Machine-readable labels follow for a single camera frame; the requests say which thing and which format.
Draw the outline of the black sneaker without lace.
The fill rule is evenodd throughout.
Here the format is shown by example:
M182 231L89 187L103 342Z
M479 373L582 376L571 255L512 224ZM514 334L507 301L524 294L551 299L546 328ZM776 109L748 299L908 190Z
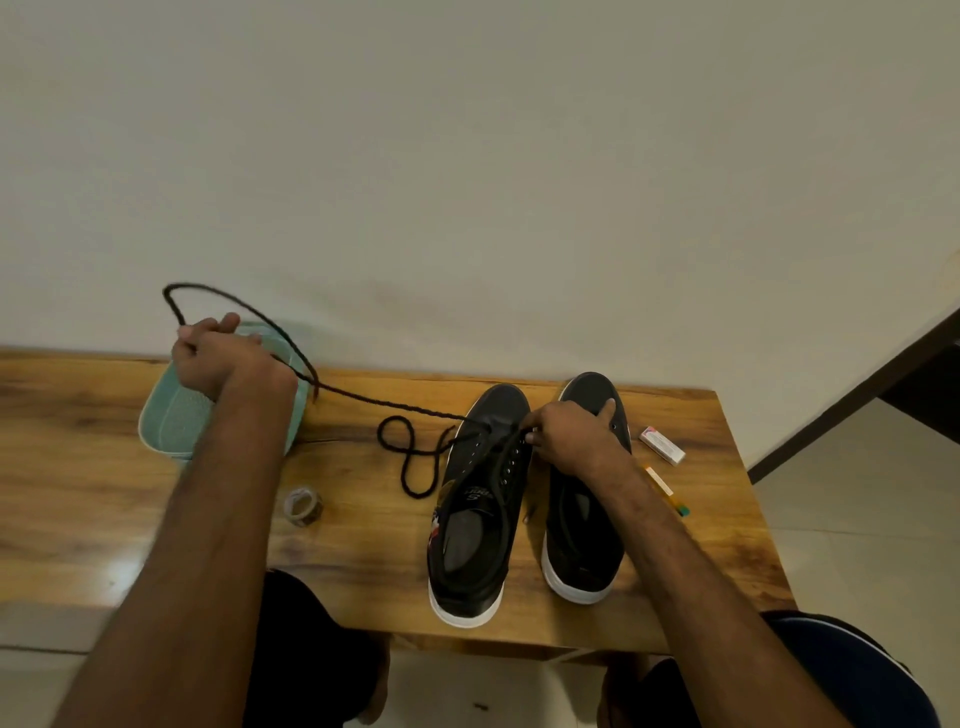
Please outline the black sneaker without lace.
M618 390L596 371L578 374L565 384L559 397L597 415L608 400L616 408L608 424L619 445L632 451L627 415ZM549 470L549 505L540 565L550 589L578 605L606 599L624 555L609 516L590 489L557 467Z

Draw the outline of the person's left forearm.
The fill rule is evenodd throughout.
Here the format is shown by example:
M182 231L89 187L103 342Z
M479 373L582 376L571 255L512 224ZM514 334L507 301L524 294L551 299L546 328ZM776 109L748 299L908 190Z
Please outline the person's left forearm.
M240 728L296 391L271 358L223 381L150 554L52 728Z

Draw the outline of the clear tape roll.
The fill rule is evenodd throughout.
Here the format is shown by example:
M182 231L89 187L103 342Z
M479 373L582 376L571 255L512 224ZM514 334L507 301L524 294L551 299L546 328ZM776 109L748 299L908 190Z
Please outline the clear tape roll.
M322 516L324 504L316 491L298 487L283 500L283 515L288 523L297 528L307 528Z

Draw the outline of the person's right forearm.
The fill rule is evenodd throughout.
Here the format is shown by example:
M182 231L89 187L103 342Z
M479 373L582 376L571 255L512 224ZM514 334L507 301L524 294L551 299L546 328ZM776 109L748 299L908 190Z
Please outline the person's right forearm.
M630 455L592 457L577 477L620 534L702 728L853 728Z

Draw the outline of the small white box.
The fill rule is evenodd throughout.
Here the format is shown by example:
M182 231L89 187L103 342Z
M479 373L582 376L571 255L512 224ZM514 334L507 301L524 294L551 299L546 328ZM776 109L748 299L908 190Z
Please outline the small white box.
M653 426L644 428L638 435L638 440L661 459L675 467L679 466L687 456L687 453L678 444L671 441Z

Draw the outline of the person's right leg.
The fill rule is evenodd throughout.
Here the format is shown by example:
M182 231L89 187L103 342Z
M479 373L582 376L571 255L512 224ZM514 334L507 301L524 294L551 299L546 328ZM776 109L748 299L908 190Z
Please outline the person's right leg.
M608 662L596 728L666 728L674 663L645 653L618 653Z

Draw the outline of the person's right hand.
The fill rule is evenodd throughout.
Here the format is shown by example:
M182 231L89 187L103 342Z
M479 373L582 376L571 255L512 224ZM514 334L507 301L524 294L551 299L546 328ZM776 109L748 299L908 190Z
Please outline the person's right hand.
M575 402L556 401L528 414L520 428L541 459L591 489L610 488L628 480L635 464L611 423L600 423L596 415Z

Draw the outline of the teal plastic tray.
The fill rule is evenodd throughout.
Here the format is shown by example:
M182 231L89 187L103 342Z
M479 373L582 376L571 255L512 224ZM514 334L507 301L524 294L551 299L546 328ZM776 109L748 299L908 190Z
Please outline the teal plastic tray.
M298 434L306 405L311 399L313 378L304 360L272 327L262 322L241 321L238 335L258 335L262 347L292 368L306 380L297 380L294 407L285 448L289 451ZM149 450L170 457L181 464L190 461L210 420L213 401L201 393L187 389L170 364L154 385L138 420L138 434Z

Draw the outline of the orange white pen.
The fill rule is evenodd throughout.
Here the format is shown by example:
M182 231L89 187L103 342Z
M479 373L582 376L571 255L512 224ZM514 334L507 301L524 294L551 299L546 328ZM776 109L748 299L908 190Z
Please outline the orange white pen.
M646 477L654 484L655 489L666 499L670 507L680 516L686 518L690 516L690 508L685 504L677 492L674 491L649 464L643 463L641 469Z

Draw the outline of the person's left leg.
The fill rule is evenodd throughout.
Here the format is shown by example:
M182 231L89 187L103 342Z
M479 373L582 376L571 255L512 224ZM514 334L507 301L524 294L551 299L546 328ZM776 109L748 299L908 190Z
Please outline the person's left leg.
M391 636L381 633L367 633L375 657L375 682L370 691L364 710L355 718L355 722L364 726L375 724L383 714L389 695L389 674L391 666Z

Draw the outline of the dark wooden door frame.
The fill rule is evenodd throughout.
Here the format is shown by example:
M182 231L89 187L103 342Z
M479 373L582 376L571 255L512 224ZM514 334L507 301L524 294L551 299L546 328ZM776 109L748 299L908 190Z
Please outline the dark wooden door frame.
M859 409L926 365L930 359L958 339L960 306L754 464L748 470L750 483L759 483Z

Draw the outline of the person's leg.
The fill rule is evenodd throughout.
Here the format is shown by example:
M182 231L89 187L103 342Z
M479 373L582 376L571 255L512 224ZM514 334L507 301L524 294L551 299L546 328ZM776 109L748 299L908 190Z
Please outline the person's leg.
M596 728L666 728L674 663L645 653L618 653L608 662Z
M383 714L389 695L389 674L391 666L391 636L381 633L367 633L375 657L375 682L370 691L364 710L355 718L355 722L364 726L375 724Z

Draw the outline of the black shoelace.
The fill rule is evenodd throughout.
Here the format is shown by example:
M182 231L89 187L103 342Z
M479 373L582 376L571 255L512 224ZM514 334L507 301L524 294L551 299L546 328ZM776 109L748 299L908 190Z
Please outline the black shoelace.
M454 437L448 439L447 436L450 431L446 430L438 438L438 442L433 449L421 449L416 447L416 430L414 429L413 423L406 417L401 415L390 416L384 418L378 425L376 431L376 440L379 446L388 452L400 454L404 456L404 461L400 469L399 483L403 493L414 499L414 500L424 500L428 496L433 495L438 485L440 484L440 456L444 453L451 454L453 446L466 442L471 438L479 438L481 434L484 435L493 435L494 434L494 425L490 421L482 420L478 417L472 417L469 415L457 415L450 412L445 412L442 410L433 410L425 407L419 407L412 404L394 402L388 399L380 399L375 397L366 396L364 394L357 394L349 390L345 390L328 383L324 383L318 374L318 370L314 367L309 358L301 350L301 348L296 344L292 339L289 333L278 323L269 318L265 313L258 310L251 304L247 303L240 297L236 297L233 294L230 294L222 289L213 287L208 284L196 283L196 282L171 282L167 283L161 289L161 296L165 304L169 307L172 314L174 315L175 321L180 326L186 325L186 316L183 313L181 307L177 304L174 299L175 291L179 290L197 290L199 292L209 293L216 297L227 300L230 303L235 304L242 310L245 310L247 313L252 314L259 323L267 326L273 334L279 336L283 340L294 355L300 360L303 367L306 371L301 371L295 365L290 364L283 359L279 361L287 366L294 375L303 383L307 383L309 388L312 391L313 401L317 401L321 391L325 391L334 395L342 396L353 400L364 405L370 405L375 407L387 407L393 410L410 412L417 415L422 415L430 418L437 418L443 420L454 421L458 423L467 423L478 428L478 433L467 434L467 435L455 435ZM404 446L393 445L388 443L383 435L385 428L392 423L393 421L400 421L407 428L409 433L409 441ZM430 486L425 491L413 491L407 482L407 473L409 470L410 462L413 457L431 457L433 458L434 474Z

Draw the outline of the black sneaker with printed insole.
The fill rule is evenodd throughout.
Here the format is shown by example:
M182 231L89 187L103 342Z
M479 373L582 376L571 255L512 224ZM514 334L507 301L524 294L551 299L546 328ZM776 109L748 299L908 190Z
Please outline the black sneaker with printed insole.
M486 625L502 601L532 461L521 429L530 412L519 387L497 383L453 437L426 550L431 609L452 627Z

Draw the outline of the black shorts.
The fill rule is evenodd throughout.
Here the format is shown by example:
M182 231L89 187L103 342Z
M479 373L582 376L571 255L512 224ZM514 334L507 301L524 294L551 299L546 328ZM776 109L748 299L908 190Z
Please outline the black shorts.
M858 628L799 611L763 618L853 728L941 728L910 671ZM343 728L355 720L377 679L367 634L339 625L293 575L267 571L244 728ZM666 728L702 728L672 661Z

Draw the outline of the person's left hand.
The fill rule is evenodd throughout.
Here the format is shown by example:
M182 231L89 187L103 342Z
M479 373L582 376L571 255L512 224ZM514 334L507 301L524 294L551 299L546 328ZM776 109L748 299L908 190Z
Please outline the person's left hand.
M181 385L217 402L234 389L293 396L298 378L265 349L243 349L236 333L241 318L228 312L179 325L171 349Z

